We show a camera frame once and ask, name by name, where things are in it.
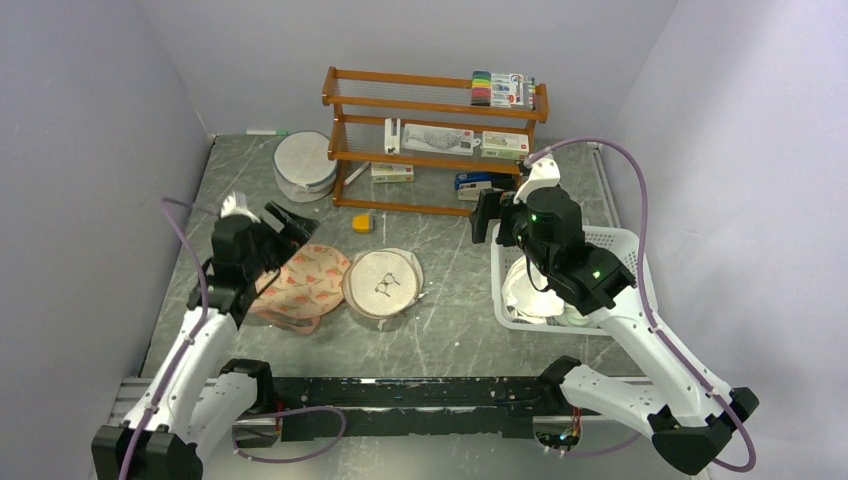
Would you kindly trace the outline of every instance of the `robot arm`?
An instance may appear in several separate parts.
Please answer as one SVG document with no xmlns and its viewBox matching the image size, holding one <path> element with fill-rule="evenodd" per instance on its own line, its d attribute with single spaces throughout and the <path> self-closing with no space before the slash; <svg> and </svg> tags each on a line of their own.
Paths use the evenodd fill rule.
<svg viewBox="0 0 848 480">
<path fill-rule="evenodd" d="M 213 385 L 207 379 L 258 296 L 256 280 L 294 256 L 318 222 L 269 203 L 265 210 L 283 224 L 276 231 L 245 203 L 233 194 L 215 222 L 212 258 L 204 267 L 212 269 L 205 273 L 206 315 L 198 285 L 177 339 L 141 400 L 120 426 L 98 430 L 92 442 L 98 478 L 118 478 L 128 450 L 133 478 L 200 478 L 203 461 L 240 416 L 277 410 L 265 362 L 234 359 Z"/>
<path fill-rule="evenodd" d="M 533 164 L 517 192 L 481 193 L 470 216 L 475 243 L 485 241 L 493 218 L 501 219 L 497 243 L 521 248 L 528 264 L 547 277 L 546 289 L 609 333 L 653 383 L 632 386 L 563 357 L 552 370 L 564 399 L 651 438 L 660 455 L 684 473 L 695 475 L 706 467 L 736 430 L 711 396 L 730 398 L 743 422 L 759 401 L 750 389 L 731 389 L 709 371 L 656 314 L 657 327 L 651 327 L 633 273 L 610 251 L 585 241 L 580 206 L 559 187 L 559 169 L 550 155 Z M 634 318 L 628 312 L 640 313 Z M 662 341 L 660 330 L 713 391 L 707 392 Z"/>
</svg>

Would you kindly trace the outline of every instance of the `white marker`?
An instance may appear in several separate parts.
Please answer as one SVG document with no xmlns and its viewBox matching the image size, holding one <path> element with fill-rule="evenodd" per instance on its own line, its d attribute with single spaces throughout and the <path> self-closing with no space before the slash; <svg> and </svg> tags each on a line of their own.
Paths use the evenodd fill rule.
<svg viewBox="0 0 848 480">
<path fill-rule="evenodd" d="M 347 177 L 347 179 L 344 181 L 344 186 L 346 187 L 350 185 L 354 180 L 356 180 L 356 177 L 362 175 L 362 172 L 364 172 L 366 168 L 368 168 L 368 162 L 363 163 L 361 167 L 357 168 L 355 172 L 351 173 L 350 176 Z"/>
</svg>

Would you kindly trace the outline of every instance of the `white round container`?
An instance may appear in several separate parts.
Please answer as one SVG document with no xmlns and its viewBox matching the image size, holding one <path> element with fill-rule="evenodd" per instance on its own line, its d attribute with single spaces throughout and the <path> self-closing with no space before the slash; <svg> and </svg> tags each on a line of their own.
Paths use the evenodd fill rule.
<svg viewBox="0 0 848 480">
<path fill-rule="evenodd" d="M 318 132 L 298 132 L 284 138 L 274 152 L 274 175 L 293 202 L 314 202 L 333 190 L 338 165 L 327 160 L 330 140 Z"/>
</svg>

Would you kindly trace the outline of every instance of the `white cloth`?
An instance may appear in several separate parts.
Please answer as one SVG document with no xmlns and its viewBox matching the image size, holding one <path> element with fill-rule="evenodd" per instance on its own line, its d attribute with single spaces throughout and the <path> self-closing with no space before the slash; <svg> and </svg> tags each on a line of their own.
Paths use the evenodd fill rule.
<svg viewBox="0 0 848 480">
<path fill-rule="evenodd" d="M 533 275 L 533 284 L 539 289 L 548 286 L 548 279 L 532 264 L 530 272 Z M 527 257 L 519 258 L 509 267 L 501 293 L 510 313 L 515 318 L 530 323 L 544 324 L 548 317 L 562 315 L 565 310 L 565 302 L 557 297 L 553 290 L 539 292 L 530 284 L 527 277 Z"/>
</svg>

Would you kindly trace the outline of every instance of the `white wall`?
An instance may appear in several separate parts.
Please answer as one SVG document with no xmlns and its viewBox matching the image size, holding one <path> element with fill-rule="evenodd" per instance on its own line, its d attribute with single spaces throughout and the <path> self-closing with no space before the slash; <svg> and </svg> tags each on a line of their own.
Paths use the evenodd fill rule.
<svg viewBox="0 0 848 480">
<path fill-rule="evenodd" d="M 87 477 L 208 153 L 132 0 L 0 2 L 0 478 Z"/>
<path fill-rule="evenodd" d="M 846 21 L 838 0 L 683 0 L 610 135 L 645 168 L 663 317 L 762 402 L 745 478 L 848 477 Z M 629 167 L 605 164 L 638 229 Z"/>
<path fill-rule="evenodd" d="M 548 84 L 542 135 L 603 134 L 676 0 L 140 0 L 214 133 L 329 133 L 330 65 Z"/>
</svg>

